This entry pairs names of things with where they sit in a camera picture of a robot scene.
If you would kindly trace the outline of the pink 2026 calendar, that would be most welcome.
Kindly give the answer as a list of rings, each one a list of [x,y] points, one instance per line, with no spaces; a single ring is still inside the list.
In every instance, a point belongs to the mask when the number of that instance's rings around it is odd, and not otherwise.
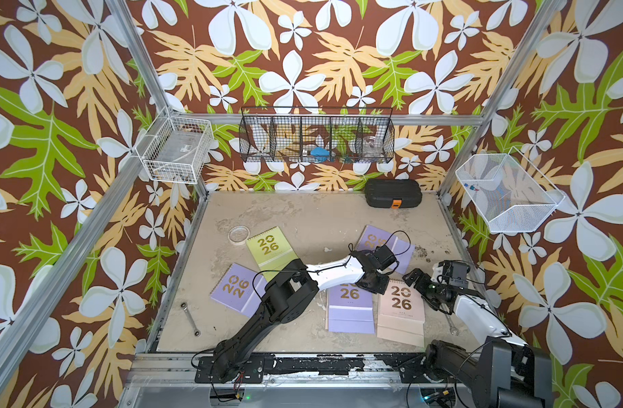
[[[377,337],[415,347],[425,346],[425,303],[402,280],[390,280],[379,295]]]

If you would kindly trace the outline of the green 2026 desk calendar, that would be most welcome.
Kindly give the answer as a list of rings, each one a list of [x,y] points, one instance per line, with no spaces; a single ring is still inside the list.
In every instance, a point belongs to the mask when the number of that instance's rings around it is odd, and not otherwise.
[[[249,238],[247,244],[259,267],[260,275],[268,282],[298,258],[279,227]]]

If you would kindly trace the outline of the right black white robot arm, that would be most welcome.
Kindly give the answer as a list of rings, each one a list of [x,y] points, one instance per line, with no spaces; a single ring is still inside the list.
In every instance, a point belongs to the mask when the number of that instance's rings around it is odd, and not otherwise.
[[[554,406],[551,357],[513,333],[485,297],[469,288],[477,280],[468,263],[441,261],[431,274],[414,269],[403,281],[434,311],[461,319],[479,343],[468,351],[454,343],[432,341],[415,364],[419,374],[436,382],[463,384],[475,407]]]

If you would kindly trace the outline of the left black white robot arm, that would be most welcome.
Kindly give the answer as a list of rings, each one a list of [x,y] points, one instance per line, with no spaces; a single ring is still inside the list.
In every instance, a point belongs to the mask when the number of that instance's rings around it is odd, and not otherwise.
[[[259,343],[276,326],[300,317],[318,292],[354,284],[367,292],[383,294],[390,280],[386,270],[398,264],[387,246],[352,249],[345,258],[320,265],[306,265],[299,258],[291,261],[266,284],[264,296],[248,322],[233,337],[217,344],[209,381],[222,384],[234,379]]]

